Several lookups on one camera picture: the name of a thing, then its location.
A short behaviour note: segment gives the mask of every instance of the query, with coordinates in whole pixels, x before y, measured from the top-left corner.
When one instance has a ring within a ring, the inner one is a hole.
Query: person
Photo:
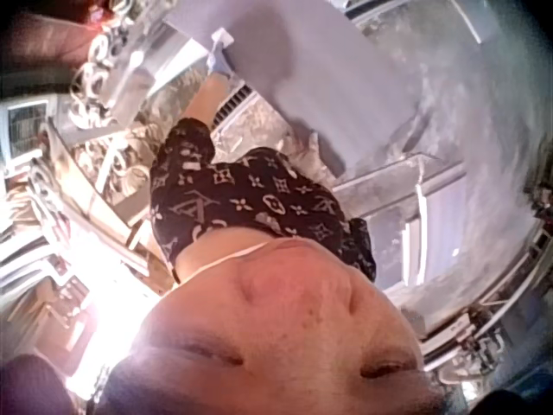
[[[20,354],[0,368],[0,413],[76,415],[61,377],[40,356]]]
[[[210,73],[151,169],[154,235],[180,281],[97,413],[434,413],[410,325],[372,284],[366,223],[276,150],[212,163],[231,67]]]

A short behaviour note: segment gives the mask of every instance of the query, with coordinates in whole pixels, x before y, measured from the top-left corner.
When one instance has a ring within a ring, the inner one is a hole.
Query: concrete floor
[[[550,137],[553,67],[551,51],[526,16],[508,2],[490,2],[500,30],[479,45],[452,3],[414,0],[366,24],[363,33],[410,75],[409,88],[420,96],[428,116],[412,151],[438,158],[429,169],[463,161],[469,183],[467,223],[457,266],[416,288],[388,291],[391,300],[424,317],[426,329],[470,304],[509,265],[535,221],[522,193],[540,140]],[[153,97],[146,118],[164,131],[176,120],[205,77],[203,62]],[[277,145],[289,127],[260,99],[221,137],[219,155],[234,158],[256,145]],[[228,149],[240,142],[236,150]],[[335,183],[396,161],[401,148],[390,146]],[[338,195],[345,210],[370,210],[401,186],[411,187],[417,170],[401,169],[355,189],[362,197]],[[402,210],[371,219],[378,272],[401,272],[399,230]]]

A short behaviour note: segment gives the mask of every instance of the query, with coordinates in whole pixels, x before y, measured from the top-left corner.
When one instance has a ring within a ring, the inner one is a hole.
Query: dark hair
[[[75,413],[60,377],[39,356],[17,356],[2,367],[0,380],[0,413],[3,415]]]
[[[119,362],[111,371],[94,415],[221,415],[218,408],[201,404],[185,392],[160,387],[148,362],[133,356]]]

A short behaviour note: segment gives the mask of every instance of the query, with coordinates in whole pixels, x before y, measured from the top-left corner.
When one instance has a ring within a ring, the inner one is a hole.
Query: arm
[[[213,45],[213,50],[207,58],[207,66],[209,75],[182,117],[195,118],[211,128],[219,105],[228,95],[229,79],[232,77],[232,68],[226,60],[222,43],[217,42]]]
[[[188,108],[182,113],[182,118],[197,119],[211,128],[219,105],[228,95],[229,85],[230,81],[225,75],[208,75]]]

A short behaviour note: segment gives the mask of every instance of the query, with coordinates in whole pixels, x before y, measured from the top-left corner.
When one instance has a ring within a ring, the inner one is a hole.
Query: hand
[[[223,47],[223,43],[218,41],[213,45],[213,49],[207,57],[208,74],[219,73],[230,79],[234,74],[234,70],[229,64]]]

